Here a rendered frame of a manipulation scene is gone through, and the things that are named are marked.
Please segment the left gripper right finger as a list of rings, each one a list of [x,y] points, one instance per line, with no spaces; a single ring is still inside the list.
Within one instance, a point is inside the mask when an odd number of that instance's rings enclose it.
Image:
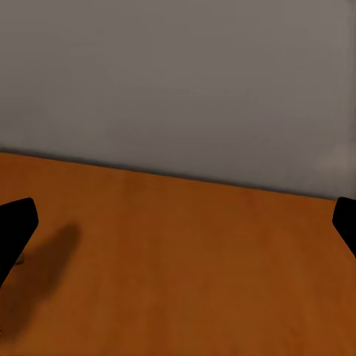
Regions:
[[[356,200],[340,197],[335,205],[332,224],[356,257]]]

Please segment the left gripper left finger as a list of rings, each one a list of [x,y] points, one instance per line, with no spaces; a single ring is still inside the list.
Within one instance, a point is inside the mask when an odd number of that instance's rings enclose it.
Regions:
[[[38,225],[32,197],[0,205],[0,286]]]

